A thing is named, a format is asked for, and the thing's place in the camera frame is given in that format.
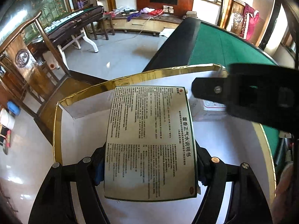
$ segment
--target wooden stool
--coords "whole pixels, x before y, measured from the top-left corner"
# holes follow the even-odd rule
[[[110,23],[110,28],[107,28],[107,29],[106,29],[105,22],[104,22],[104,20],[106,20],[106,19],[109,20],[109,23]],[[95,29],[95,26],[93,25],[93,23],[91,23],[95,40],[98,39],[97,35],[105,35],[106,40],[109,40],[108,33],[110,31],[111,31],[112,35],[115,35],[114,27],[112,24],[112,17],[110,14],[104,14],[103,17],[100,20],[98,20],[97,22],[98,22],[97,29]]]

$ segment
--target blue container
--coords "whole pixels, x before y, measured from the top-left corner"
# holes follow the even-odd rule
[[[19,115],[20,114],[20,108],[19,106],[15,105],[12,101],[8,101],[7,102],[7,108],[13,112],[15,115]]]

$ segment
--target white cable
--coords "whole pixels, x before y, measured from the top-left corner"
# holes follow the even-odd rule
[[[145,23],[142,25],[142,28],[141,28],[140,32],[139,32],[138,34],[136,34],[134,37],[132,37],[132,38],[126,38],[126,39],[122,39],[122,40],[117,40],[117,41],[114,41],[114,42],[119,42],[119,41],[123,41],[123,40],[128,40],[128,39],[134,39],[134,38],[136,38],[136,37],[137,37],[138,35],[140,35],[140,34],[142,33],[142,31],[144,30],[144,26],[145,26],[145,24],[147,23],[147,21],[149,21],[150,19],[155,18],[155,17],[157,17],[157,16],[160,16],[162,13],[163,13],[163,10],[162,10],[161,13],[159,13],[158,15],[153,16],[153,17],[150,17],[148,20],[146,20]]]

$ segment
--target purple cloth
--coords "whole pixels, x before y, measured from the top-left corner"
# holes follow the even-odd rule
[[[131,13],[129,17],[127,17],[127,21],[129,22],[133,17],[139,17],[140,15],[141,13]]]

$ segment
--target wooden wall panel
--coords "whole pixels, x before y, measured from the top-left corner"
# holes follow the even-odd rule
[[[178,0],[177,5],[164,4],[164,3],[151,3],[150,0],[137,0],[137,9],[143,9],[145,7],[154,9],[163,9],[163,5],[173,6],[175,16],[182,17],[187,11],[192,11],[193,0]]]

